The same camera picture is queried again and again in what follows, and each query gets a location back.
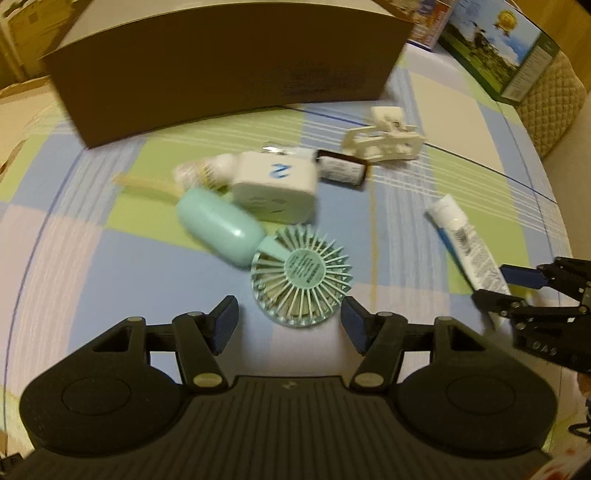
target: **colorful box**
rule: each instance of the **colorful box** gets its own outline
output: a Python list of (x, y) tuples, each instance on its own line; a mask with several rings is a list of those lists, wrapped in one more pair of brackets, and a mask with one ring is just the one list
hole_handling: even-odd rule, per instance
[(559, 47), (504, 0), (459, 0), (439, 39), (498, 102), (519, 105)]

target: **screw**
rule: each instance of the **screw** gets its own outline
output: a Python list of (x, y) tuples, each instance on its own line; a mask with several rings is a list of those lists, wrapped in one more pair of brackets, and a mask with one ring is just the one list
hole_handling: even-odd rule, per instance
[(211, 372), (195, 375), (193, 377), (193, 383), (200, 388), (214, 388), (221, 385), (223, 378)]
[(380, 374), (365, 372), (355, 377), (355, 383), (363, 388), (375, 388), (384, 383), (384, 378)]

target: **blue number 2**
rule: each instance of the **blue number 2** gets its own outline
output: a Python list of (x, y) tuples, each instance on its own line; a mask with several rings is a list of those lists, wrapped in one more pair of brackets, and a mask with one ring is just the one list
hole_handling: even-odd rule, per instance
[(274, 163), (272, 165), (275, 170), (271, 170), (269, 176), (272, 179), (284, 179), (289, 176), (289, 173), (283, 173), (291, 168), (291, 165), (285, 165), (284, 163)]

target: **toothpaste tube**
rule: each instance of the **toothpaste tube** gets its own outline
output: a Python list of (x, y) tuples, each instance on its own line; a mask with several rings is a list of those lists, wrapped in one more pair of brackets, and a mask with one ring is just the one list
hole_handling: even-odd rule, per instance
[[(435, 202), (427, 212), (474, 290), (511, 294), (484, 240), (451, 195)], [(490, 316), (495, 328), (499, 328), (504, 318), (496, 313)]]

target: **table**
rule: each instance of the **table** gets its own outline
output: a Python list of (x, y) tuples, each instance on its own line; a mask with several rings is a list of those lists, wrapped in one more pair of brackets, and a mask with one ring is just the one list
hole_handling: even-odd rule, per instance
[[(170, 178), (184, 161), (258, 150), (267, 141), (337, 150), (349, 128), (366, 125), (372, 105), (402, 106), (427, 137), (418, 159), (372, 169), (359, 192), (319, 187), (316, 224), (350, 255), (352, 294), (375, 312), (414, 323), (454, 316), (509, 349), (507, 329), (489, 333), (470, 288), (425, 216), (451, 193), (498, 264), (535, 266), (570, 255), (535, 149), (515, 110), (494, 102), (443, 50), (407, 46), (382, 99), (290, 105), (167, 128), (87, 150), (57, 103), (27, 132), (0, 183), (0, 371), (8, 450), (30, 444), (18, 420), (27, 383), (128, 316), (169, 322), (209, 311), (235, 295), (241, 321), (218, 358), (226, 375), (334, 375), (348, 380), (361, 358), (334, 317), (318, 327), (276, 325), (256, 306), (248, 272), (227, 264), (179, 225), (174, 206), (120, 191), (120, 171)], [(273, 231), (276, 225), (267, 225)], [(555, 292), (535, 301), (565, 305)], [(574, 441), (582, 419), (572, 372), (513, 352), (560, 394), (549, 448)], [(402, 376), (425, 363), (405, 359)], [(174, 355), (152, 364), (179, 379)]]

